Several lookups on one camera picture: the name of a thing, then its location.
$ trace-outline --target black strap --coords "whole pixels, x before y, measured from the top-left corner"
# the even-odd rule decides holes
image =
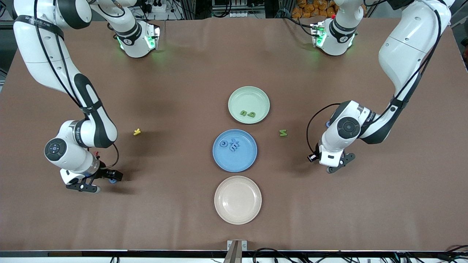
[[[50,22],[47,22],[45,20],[42,20],[42,19],[35,19],[33,16],[30,16],[30,15],[19,15],[16,19],[15,19],[15,22],[23,22],[23,23],[28,23],[28,24],[31,24],[33,26],[37,26],[39,27],[40,29],[45,29],[49,32],[52,32],[56,35],[59,35],[62,39],[64,39],[63,37],[63,31],[56,25],[50,23]]]
[[[408,101],[400,101],[395,99],[395,97],[392,97],[392,100],[390,101],[390,105],[396,106],[400,109],[406,108],[406,105],[408,105]]]
[[[121,36],[119,32],[115,30],[114,31],[115,33],[117,33],[118,38],[120,39],[122,43],[124,43],[127,46],[132,46],[133,44],[135,44],[135,41],[141,36],[141,33],[142,33],[141,25],[139,23],[136,23],[136,26],[137,26],[136,31],[133,34],[126,36],[126,37]]]
[[[338,24],[338,22],[336,21],[336,19],[333,19],[332,21],[332,24],[333,26],[335,26],[337,29],[343,31],[343,32],[354,32],[354,30],[356,30],[356,28],[358,28],[357,26],[356,27],[353,27],[353,28],[346,28],[346,27],[343,27],[341,26],[340,24]]]
[[[94,103],[93,105],[89,106],[89,107],[81,107],[80,110],[86,114],[86,115],[89,115],[91,114],[92,112],[95,112],[97,111],[97,109],[99,107],[102,107],[102,102],[101,100],[98,100],[96,103]]]
[[[139,26],[139,23],[135,20],[135,25],[130,30],[127,30],[125,32],[120,32],[120,31],[117,31],[117,30],[114,30],[114,31],[119,36],[127,36],[127,35],[135,32],[138,29],[138,26]]]
[[[335,37],[336,41],[338,43],[346,43],[351,37],[352,35],[354,34],[354,32],[356,31],[356,29],[354,28],[352,31],[346,31],[346,32],[349,32],[347,34],[343,34],[341,32],[338,32],[335,28],[335,24],[334,22],[330,23],[329,25],[329,32],[332,36]]]

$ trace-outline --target black cable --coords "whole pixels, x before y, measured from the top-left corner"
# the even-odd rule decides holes
[[[320,261],[324,260],[325,258],[327,258],[329,256],[332,256],[332,255],[330,255],[330,254],[324,255],[321,259],[317,260],[317,262],[315,262],[315,263],[320,263]]]
[[[397,255],[396,252],[393,252],[393,255],[395,255],[395,263],[401,263],[402,262],[402,260],[399,258],[399,256]]]
[[[419,257],[417,257],[415,254],[411,254],[409,252],[406,252],[406,254],[408,254],[409,256],[412,256],[413,258],[415,258],[416,260],[419,261],[419,263],[426,263],[424,261],[422,261]]]
[[[440,41],[440,38],[442,37],[441,36],[441,31],[442,31],[442,26],[441,26],[441,21],[440,21],[440,15],[439,13],[437,12],[437,10],[434,10],[434,13],[436,14],[436,17],[437,17],[437,23],[438,23],[438,35],[437,35],[437,38],[436,38],[436,42],[434,43],[434,46],[432,47],[431,51],[429,52],[429,54],[426,56],[426,58],[423,60],[423,62],[421,63],[421,65],[419,65],[419,68],[413,73],[413,75],[408,79],[408,81],[405,83],[405,85],[402,87],[402,89],[397,93],[397,95],[395,96],[396,99],[398,99],[398,97],[401,95],[401,93],[405,90],[405,88],[407,88],[408,84],[410,83],[410,81],[419,73],[419,71],[421,70],[421,68],[423,69],[421,71],[421,76],[423,76],[424,72],[426,71],[426,68],[427,68],[427,65],[429,64],[429,61],[431,60],[433,54],[434,54],[434,51],[436,50],[437,48],[437,45],[439,44],[439,41]],[[387,108],[384,110],[384,112],[378,116],[375,120],[372,121],[372,123],[378,121],[389,109],[390,109],[391,105],[388,105]]]
[[[257,253],[260,252],[260,251],[262,251],[262,250],[271,250],[271,251],[274,251],[274,252],[280,254],[280,255],[281,255],[282,257],[284,257],[285,259],[289,260],[291,263],[298,263],[298,262],[292,260],[290,257],[284,255],[283,253],[279,252],[278,250],[276,250],[276,249],[274,249],[274,248],[259,248],[259,249],[255,250],[255,251],[254,251],[254,254],[253,254],[253,256],[252,256],[252,262],[253,262],[253,263],[257,263],[257,261],[256,261]]]
[[[99,7],[99,10],[100,10],[101,12],[103,12],[106,16],[109,16],[109,17],[119,18],[119,17],[124,16],[124,14],[125,14],[125,9],[121,9],[121,10],[124,12],[123,14],[115,16],[115,15],[110,15],[110,14],[104,12],[104,10],[101,8],[100,5],[97,5],[97,7]]]
[[[295,21],[294,19],[292,19],[290,17],[281,17],[281,18],[288,19],[288,20],[292,21],[293,23],[295,23],[296,25],[302,26],[302,27],[305,27],[305,28],[313,28],[314,27],[314,26],[311,26],[311,25],[301,24],[301,23]]]
[[[373,6],[378,6],[378,5],[381,4],[381,3],[385,3],[386,1],[387,1],[387,0],[382,0],[382,1],[379,1],[379,2],[377,2],[377,3],[373,3],[373,4],[368,5],[368,4],[366,3],[366,0],[364,0],[364,5],[365,5],[366,7],[373,7]]]
[[[38,0],[34,0],[34,20],[37,21],[37,1]],[[68,89],[65,87],[65,84],[62,82],[62,79],[59,77],[59,75],[57,74],[57,71],[55,71],[55,68],[54,68],[54,65],[52,64],[52,61],[51,59],[49,58],[49,54],[47,53],[47,50],[45,49],[45,46],[44,46],[44,42],[42,41],[42,36],[41,36],[41,32],[39,31],[39,26],[37,25],[36,23],[36,33],[37,33],[37,38],[39,39],[39,42],[41,44],[41,47],[42,47],[42,51],[44,52],[44,55],[45,55],[45,58],[47,59],[47,62],[49,63],[49,66],[51,67],[52,71],[54,72],[54,75],[55,77],[57,78],[57,80],[60,82],[60,84],[62,85],[63,89],[66,91],[66,93],[68,94],[68,96],[70,96],[70,98],[73,100],[73,102],[81,108],[81,105],[78,103],[78,101],[75,100],[75,98],[70,94],[70,92],[68,91]]]
[[[70,74],[68,73],[68,67],[67,67],[67,65],[66,65],[65,56],[63,55],[62,46],[60,45],[59,36],[58,36],[57,34],[55,34],[55,39],[56,39],[56,41],[57,41],[58,51],[60,52],[60,58],[61,58],[62,61],[63,61],[63,68],[65,69],[65,74],[66,74],[66,78],[67,78],[67,80],[68,80],[68,84],[70,85],[70,89],[72,90],[73,96],[75,96],[76,101],[77,101],[78,104],[82,107],[80,101],[78,100],[78,96],[77,96],[76,93],[75,93],[75,89],[74,89],[73,86],[72,86],[72,80],[70,79]]]
[[[145,12],[143,12],[143,15],[145,16],[145,22],[148,22],[149,19],[148,19],[148,17],[146,16],[146,13],[145,13]]]
[[[468,2],[468,0],[465,0],[461,5],[460,7],[458,8],[459,10],[463,7],[464,4],[466,4]]]
[[[175,0],[174,0],[174,2],[175,2],[176,5],[180,6],[180,8],[182,8],[182,10],[185,10],[185,11],[187,11],[187,12],[190,12],[190,13],[192,13],[193,15],[197,15],[196,13],[193,13],[192,11],[187,10],[186,8],[184,8],[184,7],[182,6],[181,3],[178,3],[178,2],[175,1]]]
[[[5,7],[3,7],[3,12],[1,12],[1,15],[0,15],[0,17],[2,17],[2,16],[5,14],[5,11],[6,11],[6,10],[7,10],[7,7],[6,7],[6,6],[5,6]]]
[[[447,250],[446,252],[455,252],[455,251],[457,251],[457,250],[459,250],[461,248],[468,248],[468,245],[458,246],[458,247],[456,247],[454,249]]]
[[[184,20],[183,15],[182,15],[182,12],[180,12],[180,10],[179,10],[179,6],[178,6],[178,5],[175,5],[175,7],[177,8],[177,11],[178,11],[179,14],[180,14],[180,20]]]
[[[215,15],[213,13],[213,16],[214,17],[218,17],[218,18],[223,18],[225,16],[227,16],[230,12],[231,12],[231,8],[232,8],[232,0],[226,0],[228,2],[226,2],[226,9],[224,10],[224,13],[222,15]]]
[[[367,17],[368,17],[368,18],[371,17],[371,16],[374,14],[374,12],[375,12],[376,9],[377,9],[377,7],[374,7],[374,8],[372,8],[372,11],[371,11],[370,13],[367,12]]]
[[[325,110],[325,109],[328,108],[328,107],[336,106],[336,105],[340,105],[340,103],[333,103],[333,104],[330,104],[330,105],[328,105],[328,106],[326,106],[326,107],[321,108],[318,112],[316,112],[316,113],[312,116],[312,118],[310,119],[309,123],[307,124],[307,130],[306,130],[307,145],[309,146],[310,151],[313,152],[315,155],[317,155],[317,154],[315,153],[314,150],[312,150],[312,147],[310,146],[310,143],[309,143],[309,126],[310,126],[310,123],[311,123],[312,120],[315,118],[315,116],[317,116],[317,114],[321,113],[323,110]]]
[[[297,19],[297,21],[299,22],[300,28],[302,28],[302,30],[303,30],[306,34],[308,34],[308,35],[311,36],[311,37],[319,37],[319,35],[317,35],[317,34],[312,34],[312,33],[307,32],[307,30],[304,28],[304,26],[303,26],[302,23],[300,22],[299,18]]]
[[[116,255],[112,256],[109,263],[114,263],[114,258],[117,258],[117,262],[115,262],[115,263],[120,263],[120,257],[118,257]]]
[[[349,260],[350,260],[351,263],[361,263],[361,261],[359,260],[359,257],[356,257],[356,259],[357,259],[358,261],[353,260],[353,258],[349,258]]]
[[[118,159],[120,158],[120,154],[118,152],[118,149],[117,149],[117,146],[115,143],[112,144],[114,146],[114,148],[116,149],[116,153],[117,153],[117,159],[116,161],[112,164],[112,165],[109,165],[109,166],[106,166],[106,167],[102,167],[100,168],[101,170],[105,170],[105,169],[109,169],[109,168],[112,168],[114,167],[117,163],[118,163]]]

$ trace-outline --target white robotic arm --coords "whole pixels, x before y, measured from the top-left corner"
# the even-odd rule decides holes
[[[142,27],[146,30],[152,25],[137,23],[129,9],[114,0],[103,1],[106,0],[91,4],[104,12],[107,10],[105,13],[111,17],[109,23],[115,30],[126,30],[116,33],[132,40],[124,41],[123,45],[129,56],[141,57],[155,48],[148,44],[154,39],[154,29],[142,31]],[[122,180],[122,173],[109,170],[87,150],[113,145],[117,129],[89,79],[71,61],[64,43],[62,29],[81,29],[90,24],[90,4],[86,0],[15,0],[14,13],[17,16],[13,25],[15,38],[28,71],[42,85],[67,93],[85,114],[82,120],[62,124],[57,136],[44,148],[46,158],[61,168],[62,179],[69,189],[97,193],[99,187],[91,185],[94,179]]]
[[[395,86],[394,97],[387,109],[382,115],[378,115],[355,101],[341,103],[331,117],[330,127],[322,135],[314,154],[309,156],[310,161],[319,159],[321,164],[329,166],[328,172],[333,173],[354,159],[352,153],[342,155],[344,149],[357,138],[368,144],[381,143],[387,138],[419,83],[423,58],[450,21],[448,7],[452,3],[453,0],[445,4],[438,0],[415,0],[403,10],[402,19],[379,51],[380,66]],[[358,17],[360,9],[359,6],[358,11],[354,12]],[[350,18],[350,25],[354,29],[355,18]],[[328,25],[329,29],[333,28],[333,22]],[[324,52],[331,52],[331,55],[345,52],[348,48],[346,43],[339,43],[336,34],[328,34],[331,30],[326,28],[322,28],[322,36],[326,35],[325,42],[323,37],[317,38],[317,45]]]
[[[352,45],[356,28],[364,17],[362,0],[336,0],[340,8],[335,18],[327,18],[312,29],[312,41],[325,53],[339,56]]]

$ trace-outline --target cable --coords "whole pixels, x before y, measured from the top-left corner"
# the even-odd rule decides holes
[[[283,9],[279,9],[279,10],[276,12],[276,15],[275,15],[274,18],[281,18],[280,12],[283,12],[283,13],[286,15],[286,17],[290,17],[290,16],[291,16],[291,13],[288,11],[288,9],[283,8]]]
[[[118,159],[120,158],[120,154],[118,152],[118,149],[117,149],[117,146],[115,143],[112,144],[114,146],[114,148],[116,149],[116,153],[117,153],[117,159],[116,161],[112,164],[112,165],[109,165],[109,166],[106,166],[106,167],[102,167],[100,168],[101,170],[105,170],[105,169],[109,169],[109,168],[112,168],[114,167],[117,163],[118,163]]]
[[[377,6],[375,6],[374,8],[372,8],[372,10],[370,11],[370,13],[369,13],[369,11],[367,11],[367,18],[371,17],[371,16],[374,14],[374,12],[375,12],[376,9],[377,9]]]
[[[180,8],[182,8],[182,10],[185,10],[185,11],[187,11],[187,12],[190,12],[190,13],[192,13],[193,15],[197,15],[196,13],[193,13],[192,11],[187,10],[186,8],[184,8],[184,7],[182,6],[181,3],[178,3],[177,1],[174,1],[174,2],[175,2],[176,5],[180,6]]]
[[[184,20],[183,15],[182,15],[182,12],[179,10],[179,6],[178,6],[178,5],[175,5],[175,7],[177,8],[177,11],[178,11],[179,14],[180,14],[180,20]]]
[[[314,150],[312,150],[312,147],[310,146],[310,143],[309,143],[309,127],[310,127],[310,123],[311,123],[312,120],[315,118],[315,116],[317,116],[317,115],[318,115],[319,113],[321,113],[323,110],[325,110],[325,109],[328,108],[328,107],[336,106],[336,105],[340,105],[340,103],[333,103],[333,104],[330,104],[330,105],[328,105],[328,106],[326,106],[326,107],[321,108],[318,112],[316,112],[316,113],[312,116],[312,118],[310,119],[309,123],[307,124],[307,129],[306,129],[307,145],[309,146],[310,151],[313,152],[315,155],[317,155],[317,154],[315,153]]]
[[[115,263],[120,263],[120,257],[118,257],[116,255],[112,256],[109,263],[114,263],[114,258],[116,258],[116,257],[117,257],[117,262],[115,262]]]
[[[413,258],[415,258],[416,260],[418,260],[420,263],[425,263],[424,261],[422,261],[421,259],[419,259],[419,257],[417,257],[415,254],[411,254],[411,253],[409,253],[409,252],[406,252],[406,254],[409,255],[409,256],[412,256]]]
[[[298,262],[292,260],[290,257],[284,255],[283,253],[279,252],[278,250],[276,250],[276,249],[274,249],[274,248],[259,248],[259,249],[255,250],[255,251],[254,251],[254,254],[253,254],[253,256],[252,256],[252,262],[253,262],[253,263],[257,263],[256,255],[257,255],[258,252],[260,252],[260,251],[262,251],[262,250],[272,250],[272,251],[274,251],[274,252],[280,254],[280,255],[281,255],[282,257],[284,257],[285,259],[289,260],[291,263],[298,263]]]
[[[373,4],[368,5],[368,4],[366,3],[366,0],[364,0],[364,5],[365,5],[366,7],[373,7],[373,6],[378,6],[378,5],[381,4],[381,3],[385,3],[386,1],[387,1],[387,0],[382,0],[382,1],[379,1],[379,2],[377,2],[377,3],[373,3]]]
[[[311,25],[305,25],[305,24],[299,23],[299,22],[295,21],[294,19],[292,19],[290,17],[281,17],[281,18],[288,19],[288,20],[292,21],[293,23],[295,23],[296,25],[302,26],[302,27],[305,27],[305,28],[313,28],[314,27],[314,26],[311,26]]]
[[[100,5],[97,5],[97,7],[99,7],[99,10],[100,10],[101,12],[103,12],[106,16],[109,16],[109,17],[119,18],[119,17],[122,17],[122,16],[125,15],[125,9],[121,9],[121,10],[124,12],[123,14],[115,16],[115,15],[110,15],[110,14],[104,12],[104,10],[101,8]]]
[[[0,1],[0,11],[1,10],[3,10],[3,12],[1,12],[0,17],[2,17],[5,14],[5,11],[7,10],[7,5],[5,5],[5,3],[3,3],[2,1]]]
[[[254,5],[254,4],[252,4],[252,6],[250,7],[250,9],[252,9],[252,14],[254,14],[254,16],[255,16],[257,19],[260,19],[260,17],[258,17],[257,14],[255,14],[253,5]]]
[[[82,107],[80,101],[78,100],[78,96],[75,93],[75,89],[72,86],[72,80],[70,79],[70,74],[68,73],[68,67],[66,66],[65,56],[63,55],[62,47],[60,45],[59,36],[57,34],[55,34],[55,39],[57,40],[58,51],[60,52],[60,58],[62,59],[62,62],[63,62],[63,68],[65,69],[65,74],[66,74],[66,78],[68,79],[68,84],[70,85],[70,89],[72,90],[73,96],[75,96],[78,104],[80,105],[80,107]]]
[[[299,18],[297,19],[297,21],[299,22],[300,28],[302,28],[302,30],[303,30],[306,34],[308,34],[308,35],[311,36],[311,37],[319,37],[319,35],[317,35],[317,34],[312,34],[312,33],[307,32],[307,30],[304,28],[304,26],[303,26],[302,23],[300,22]]]
[[[460,8],[458,8],[459,10],[463,7],[464,4],[466,4],[468,2],[468,0],[465,0],[461,5],[460,5]]]
[[[401,95],[401,93],[405,90],[405,88],[407,88],[408,84],[410,83],[410,81],[419,73],[419,71],[421,70],[421,68],[423,69],[421,71],[421,76],[423,76],[424,72],[426,71],[426,68],[427,68],[427,65],[429,64],[429,61],[431,60],[433,54],[434,54],[434,51],[436,50],[437,48],[437,45],[439,44],[439,41],[440,41],[440,38],[441,38],[441,31],[442,31],[442,26],[441,26],[441,21],[440,21],[440,15],[439,13],[437,12],[437,10],[433,10],[434,13],[436,14],[436,17],[437,17],[437,23],[438,23],[438,35],[437,35],[437,38],[436,38],[436,42],[434,43],[434,46],[432,47],[431,51],[429,52],[429,54],[426,56],[426,58],[422,61],[421,65],[419,65],[419,68],[413,73],[413,75],[408,79],[408,81],[406,81],[405,85],[402,87],[402,89],[397,93],[397,95],[395,96],[395,99],[398,99],[398,97]],[[376,121],[378,121],[389,109],[391,108],[391,105],[388,105],[387,108],[384,110],[384,112],[379,115],[375,120],[372,121],[372,123],[375,123]]]
[[[457,251],[457,250],[459,250],[461,248],[468,248],[468,245],[458,246],[458,247],[456,247],[454,249],[447,250],[446,252],[455,252],[455,251]]]
[[[228,1],[228,2],[226,3],[226,9],[224,10],[224,13],[222,15],[212,14],[214,17],[223,18],[223,17],[226,17],[231,12],[231,8],[232,8],[233,3],[232,3],[231,0],[226,0],[226,1]]]
[[[38,0],[34,0],[34,20],[37,21],[37,1]],[[42,47],[42,51],[44,52],[44,55],[45,55],[45,58],[47,59],[47,62],[49,63],[49,66],[51,67],[52,71],[54,72],[54,75],[55,77],[57,78],[57,80],[60,82],[60,84],[62,85],[63,89],[66,91],[66,93],[68,94],[68,96],[70,96],[70,98],[73,100],[73,102],[81,108],[81,104],[78,103],[78,101],[75,100],[75,98],[70,94],[70,92],[68,91],[68,89],[65,87],[65,84],[63,84],[62,82],[62,79],[59,77],[59,75],[57,74],[57,71],[55,71],[55,68],[54,68],[54,65],[52,64],[51,62],[51,59],[49,58],[49,54],[47,53],[47,50],[45,49],[45,46],[44,46],[44,42],[42,41],[42,36],[41,36],[41,32],[39,31],[39,27],[36,23],[36,33],[37,33],[37,37],[39,39],[39,42],[41,44],[41,47]]]

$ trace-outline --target blue plate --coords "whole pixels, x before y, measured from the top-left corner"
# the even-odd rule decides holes
[[[227,130],[214,141],[213,158],[219,167],[228,172],[242,172],[255,162],[257,143],[245,131]]]

